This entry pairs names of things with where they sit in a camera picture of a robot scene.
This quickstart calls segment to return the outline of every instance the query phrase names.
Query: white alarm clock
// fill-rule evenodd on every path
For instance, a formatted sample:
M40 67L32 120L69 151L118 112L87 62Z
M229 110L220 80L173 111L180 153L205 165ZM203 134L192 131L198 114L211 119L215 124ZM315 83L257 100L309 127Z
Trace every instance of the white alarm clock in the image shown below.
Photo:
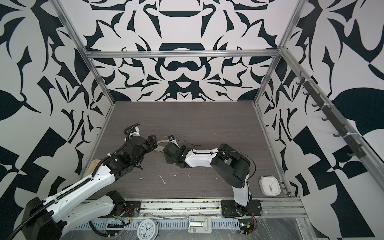
M137 237L139 240L154 240L159 233L159 226L157 222L152 219L145 219L137 228Z
M272 197L281 193L279 181L274 176L261 177L260 188L266 196Z

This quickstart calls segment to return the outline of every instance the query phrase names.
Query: wooden board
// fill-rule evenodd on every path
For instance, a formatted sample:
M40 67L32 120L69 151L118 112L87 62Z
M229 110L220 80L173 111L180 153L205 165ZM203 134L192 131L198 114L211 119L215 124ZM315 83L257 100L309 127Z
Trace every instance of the wooden board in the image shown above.
M123 129L140 122L140 135L157 140L174 135L195 149L213 149L226 143L255 161L257 170L249 180L254 197L263 197L261 176L278 178L256 112L250 101L243 102L117 102L96 150L104 158L124 143ZM233 190L212 168L184 168L166 164L162 153L144 157L144 168L134 168L115 183L95 193L96 199L117 190L125 198L211 198L233 197Z

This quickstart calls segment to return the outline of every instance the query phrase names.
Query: robotic arm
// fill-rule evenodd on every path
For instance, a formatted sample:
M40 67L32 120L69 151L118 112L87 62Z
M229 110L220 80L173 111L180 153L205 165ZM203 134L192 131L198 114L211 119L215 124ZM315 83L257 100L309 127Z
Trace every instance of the robotic arm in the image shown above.
M211 150L194 150L185 145L179 147L174 137L168 137L169 143L163 153L168 164L181 168L211 167L229 185L232 186L236 211L245 214L251 193L248 187L250 161L227 144Z
M25 207L22 224L7 238L12 239L21 229L27 240L59 239L72 228L100 216L123 213L124 198L116 191L98 200L76 206L101 188L120 179L140 164L146 153L157 148L156 136L147 139L139 135L139 123L124 130L126 143L112 155L101 160L92 174L66 190L41 201L38 197Z

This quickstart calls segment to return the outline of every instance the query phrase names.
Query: black and white wallpaper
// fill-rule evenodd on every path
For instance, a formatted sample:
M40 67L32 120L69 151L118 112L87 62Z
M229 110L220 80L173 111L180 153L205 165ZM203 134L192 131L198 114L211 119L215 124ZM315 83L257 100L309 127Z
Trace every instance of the black and white wallpaper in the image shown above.
M298 0L63 0L91 51L277 48Z
M382 159L383 11L381 0L310 0L287 44Z
M272 57L108 58L94 63L116 101L253 100Z
M1 1L0 62L5 239L29 200L77 181L110 104L47 0Z
M384 192L281 59L259 108L293 196L320 239L382 239Z

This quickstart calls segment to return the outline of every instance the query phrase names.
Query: round clock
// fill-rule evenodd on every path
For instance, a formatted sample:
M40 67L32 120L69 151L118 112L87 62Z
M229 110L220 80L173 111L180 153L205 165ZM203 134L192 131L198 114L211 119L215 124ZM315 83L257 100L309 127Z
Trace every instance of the round clock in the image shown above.
M157 222L152 219L145 219L137 228L137 237L139 240L154 240L159 233Z
M279 181L274 176L261 177L259 184L262 193L266 196L276 196L281 192Z

